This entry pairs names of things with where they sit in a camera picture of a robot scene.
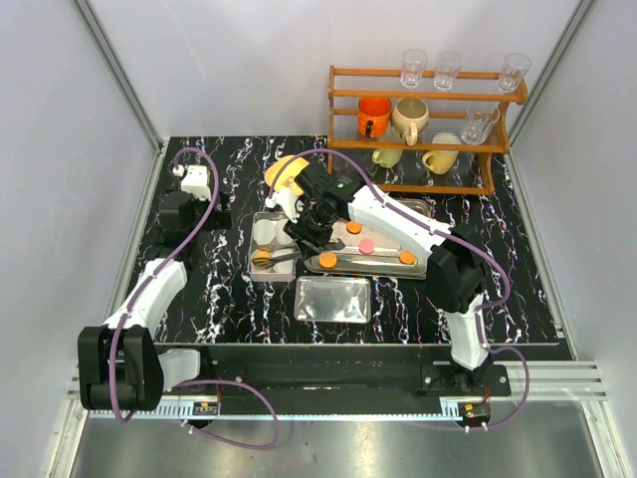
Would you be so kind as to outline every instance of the black base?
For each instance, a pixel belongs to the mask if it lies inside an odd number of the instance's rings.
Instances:
[[[423,390],[425,376],[433,378],[451,369],[450,346],[249,346],[249,345],[156,345],[163,353],[175,347],[202,353],[202,373],[198,378],[223,378],[248,383],[258,389],[280,414],[412,414],[440,413],[441,396],[477,396],[484,387],[462,393],[432,386]],[[524,346],[527,359],[561,348]],[[514,359],[503,355],[502,360]],[[501,383],[500,377],[506,378]],[[507,371],[492,365],[484,378],[491,396],[509,396]],[[175,388],[171,394],[215,394],[214,386]],[[224,414],[265,414],[261,401],[236,387],[223,388]]]

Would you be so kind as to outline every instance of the metal bracket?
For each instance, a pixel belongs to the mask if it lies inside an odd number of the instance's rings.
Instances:
[[[487,385],[491,396],[511,396],[509,374],[504,365],[492,365],[480,384],[469,388],[459,385],[456,380],[458,366],[454,364],[423,365],[420,373],[422,388],[418,393],[424,396],[484,396]]]

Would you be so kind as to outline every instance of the metal floor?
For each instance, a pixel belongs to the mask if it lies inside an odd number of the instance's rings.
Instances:
[[[498,414],[513,405],[496,403]],[[583,411],[573,402],[531,402],[509,426],[466,435],[397,422],[283,422],[273,451],[231,447],[176,421],[90,418],[74,477],[601,477]],[[217,433],[252,443],[270,422],[217,422]]]

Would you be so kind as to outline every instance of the wooden rack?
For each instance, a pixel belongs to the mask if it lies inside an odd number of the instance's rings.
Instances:
[[[455,150],[461,151],[458,160],[466,160],[462,152],[475,153],[480,165],[481,184],[472,186],[429,186],[423,184],[378,184],[385,191],[420,192],[420,193],[453,193],[453,194],[493,194],[495,191],[491,173],[491,160],[494,153],[509,151],[509,135],[507,133],[507,109],[510,103],[522,105],[527,101],[528,91],[524,81],[517,91],[511,94],[501,93],[498,88],[496,72],[460,72],[449,92],[440,92],[433,88],[433,71],[423,74],[417,89],[406,90],[400,85],[400,70],[374,70],[329,67],[329,127],[327,146],[336,149],[346,148],[401,148],[404,150],[428,151]],[[437,132],[453,132],[460,136],[465,119],[463,111],[435,111],[429,107],[429,124],[421,134],[419,142],[409,146],[404,142],[381,141],[363,136],[357,130],[356,116],[358,109],[350,102],[348,108],[337,108],[335,99],[360,99],[364,97],[386,97],[391,100],[416,98],[430,101],[452,102],[496,102],[500,110],[500,119],[494,126],[487,140],[478,145],[442,144],[431,142]],[[331,155],[328,158],[328,170],[332,171]]]

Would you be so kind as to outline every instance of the drinking glass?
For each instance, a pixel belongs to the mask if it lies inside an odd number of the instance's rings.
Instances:
[[[461,138],[466,144],[482,144],[500,118],[497,103],[475,102],[467,107]]]
[[[436,58],[434,87],[438,90],[451,90],[454,80],[460,73],[462,57],[456,52],[443,52]]]
[[[405,88],[416,88],[427,66],[427,54],[420,50],[407,50],[402,54],[400,84]]]
[[[498,87],[505,93],[513,93],[518,89],[522,79],[531,67],[531,60],[526,55],[511,53],[505,56],[505,63],[500,71]]]

